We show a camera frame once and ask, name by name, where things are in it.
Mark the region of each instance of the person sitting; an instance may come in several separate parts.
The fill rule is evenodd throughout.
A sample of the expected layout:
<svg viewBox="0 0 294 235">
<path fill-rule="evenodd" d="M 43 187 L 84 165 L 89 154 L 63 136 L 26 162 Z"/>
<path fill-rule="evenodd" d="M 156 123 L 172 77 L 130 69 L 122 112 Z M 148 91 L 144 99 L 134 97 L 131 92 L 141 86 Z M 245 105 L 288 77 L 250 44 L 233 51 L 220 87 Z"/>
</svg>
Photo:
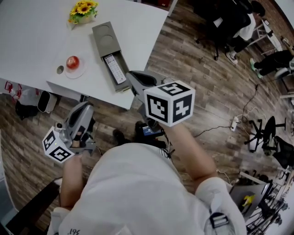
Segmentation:
<svg viewBox="0 0 294 235">
<path fill-rule="evenodd" d="M 287 39 L 282 39 L 282 42 L 287 47 L 287 50 L 277 51 L 261 62 L 255 62 L 253 58 L 250 59 L 251 69 L 257 71 L 259 79 L 277 68 L 289 67 L 290 61 L 294 59 L 293 47 L 287 43 Z"/>
<path fill-rule="evenodd" d="M 264 7 L 259 2 L 252 1 L 251 4 L 253 7 L 253 13 L 248 14 L 248 16 L 250 17 L 251 23 L 248 26 L 240 29 L 233 36 L 231 45 L 234 46 L 234 49 L 226 53 L 227 58 L 233 64 L 238 64 L 238 60 L 236 59 L 236 54 L 244 50 L 250 44 L 248 40 L 252 38 L 253 31 L 256 26 L 255 18 L 258 16 L 263 17 L 266 14 Z"/>
</svg>

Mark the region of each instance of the remote control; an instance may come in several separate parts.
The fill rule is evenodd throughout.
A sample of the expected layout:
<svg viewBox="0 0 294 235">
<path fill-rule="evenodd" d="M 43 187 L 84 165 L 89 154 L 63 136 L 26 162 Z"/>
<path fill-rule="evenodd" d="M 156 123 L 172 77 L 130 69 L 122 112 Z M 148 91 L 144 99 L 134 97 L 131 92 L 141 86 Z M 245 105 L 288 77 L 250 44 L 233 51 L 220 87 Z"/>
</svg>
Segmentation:
<svg viewBox="0 0 294 235">
<path fill-rule="evenodd" d="M 104 59 L 118 84 L 127 80 L 112 54 L 104 57 Z"/>
</svg>

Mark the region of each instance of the yellow flower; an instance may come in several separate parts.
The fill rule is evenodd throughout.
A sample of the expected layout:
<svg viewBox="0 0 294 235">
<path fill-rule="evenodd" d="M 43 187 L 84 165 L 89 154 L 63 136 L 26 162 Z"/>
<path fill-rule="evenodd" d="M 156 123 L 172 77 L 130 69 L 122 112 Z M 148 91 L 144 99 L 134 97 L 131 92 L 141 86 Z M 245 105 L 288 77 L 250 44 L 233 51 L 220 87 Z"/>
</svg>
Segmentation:
<svg viewBox="0 0 294 235">
<path fill-rule="evenodd" d="M 98 3 L 94 2 L 94 1 L 85 1 L 85 3 L 87 4 L 87 6 L 97 6 Z"/>
<path fill-rule="evenodd" d="M 91 7 L 88 6 L 86 3 L 83 4 L 83 5 L 80 5 L 78 7 L 78 13 L 79 14 L 83 14 L 83 15 L 86 14 L 86 13 L 88 13 L 90 10 L 91 10 Z"/>
<path fill-rule="evenodd" d="M 79 6 L 79 5 L 82 5 L 82 4 L 85 4 L 85 1 L 78 1 L 75 5 Z"/>
<path fill-rule="evenodd" d="M 76 13 L 78 13 L 78 7 L 77 7 L 77 6 L 74 6 L 73 9 L 72 9 L 71 12 L 70 12 L 70 15 L 73 16 L 73 15 L 75 15 Z"/>
</svg>

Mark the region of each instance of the cardboard box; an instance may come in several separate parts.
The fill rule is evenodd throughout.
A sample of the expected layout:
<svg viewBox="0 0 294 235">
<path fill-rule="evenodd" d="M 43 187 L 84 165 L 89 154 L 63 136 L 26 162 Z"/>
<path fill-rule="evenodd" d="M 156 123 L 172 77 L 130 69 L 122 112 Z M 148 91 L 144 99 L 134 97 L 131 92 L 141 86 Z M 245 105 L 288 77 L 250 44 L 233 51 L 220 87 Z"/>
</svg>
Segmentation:
<svg viewBox="0 0 294 235">
<path fill-rule="evenodd" d="M 118 91 L 125 91 L 129 89 L 129 83 L 128 81 L 124 81 L 121 84 L 118 84 L 115 80 L 113 74 L 111 73 L 107 63 L 104 60 L 105 56 L 108 56 L 112 54 L 118 63 L 119 67 L 123 71 L 124 75 L 129 71 L 129 68 L 124 60 L 121 48 L 119 46 L 119 42 L 115 36 L 115 32 L 113 30 L 113 27 L 110 22 L 106 22 L 100 25 L 97 25 L 92 28 L 94 39 L 99 51 L 99 55 L 104 61 L 105 66 L 110 74 L 110 77 L 112 78 L 113 85 L 115 87 L 115 90 Z"/>
</svg>

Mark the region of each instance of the white container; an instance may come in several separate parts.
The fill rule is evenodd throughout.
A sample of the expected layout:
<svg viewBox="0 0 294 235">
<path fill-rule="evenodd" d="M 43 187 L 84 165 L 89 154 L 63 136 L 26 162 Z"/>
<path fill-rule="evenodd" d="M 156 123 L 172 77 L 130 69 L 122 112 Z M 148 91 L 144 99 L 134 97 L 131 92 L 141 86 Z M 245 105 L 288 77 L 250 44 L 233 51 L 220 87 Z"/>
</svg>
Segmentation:
<svg viewBox="0 0 294 235">
<path fill-rule="evenodd" d="M 39 98 L 38 109 L 40 112 L 50 113 L 54 110 L 54 107 L 57 102 L 57 97 L 50 92 L 42 91 L 42 94 Z"/>
</svg>

